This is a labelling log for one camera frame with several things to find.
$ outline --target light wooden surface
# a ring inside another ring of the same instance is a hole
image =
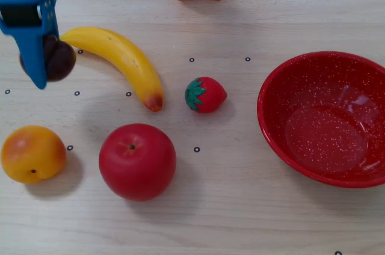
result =
[[[385,187],[339,189],[296,173],[256,119],[264,79],[296,55],[345,51],[384,65],[384,0],[58,0],[57,16],[61,32],[94,25],[134,41],[162,78],[165,107],[146,111],[126,97],[124,77],[89,54],[40,91],[14,41],[0,35],[0,141],[39,124],[74,146],[50,181],[24,186],[0,172],[0,254],[385,253]],[[215,77],[229,94],[215,114],[185,105],[184,89],[198,76]],[[114,195],[97,162],[106,136],[136,122],[162,129],[178,155],[172,186],[140,204]]]

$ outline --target green strawberry top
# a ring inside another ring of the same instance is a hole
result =
[[[203,103],[198,99],[198,97],[201,95],[201,94],[204,94],[205,93],[205,89],[204,88],[201,88],[200,85],[202,85],[202,82],[199,82],[199,79],[200,78],[197,78],[195,80],[193,80],[188,86],[187,86],[187,89],[186,89],[186,92],[185,92],[185,99],[186,99],[186,103],[187,105],[195,110],[195,111],[198,111],[198,107],[197,105],[202,105]]]

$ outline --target toy strawberry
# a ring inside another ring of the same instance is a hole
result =
[[[227,98],[227,93],[219,82],[202,77],[193,80],[186,89],[187,105],[201,113],[214,112]]]

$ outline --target yellow banana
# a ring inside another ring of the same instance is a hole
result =
[[[163,89],[156,70],[140,49],[124,36],[88,26],[71,29],[60,40],[108,60],[131,82],[148,109],[153,112],[161,110]]]

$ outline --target toy fruit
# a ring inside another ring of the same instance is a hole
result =
[[[104,181],[117,195],[133,201],[151,200],[166,190],[174,176],[174,145],[153,126],[122,126],[104,142],[99,168]]]
[[[1,149],[5,173],[20,183],[36,183],[56,175],[66,161],[66,148],[57,134],[40,126],[14,131]]]
[[[116,32],[94,27],[72,29],[60,39],[111,62],[131,82],[139,99],[148,109],[153,112],[161,110],[161,81],[150,61],[131,41]]]
[[[193,80],[187,86],[185,98],[187,105],[194,111],[210,113],[222,105],[227,93],[216,80],[202,77]]]
[[[56,82],[66,78],[75,66],[75,51],[69,44],[58,41],[54,35],[45,36],[43,41],[47,81]],[[25,72],[21,56],[20,64]]]

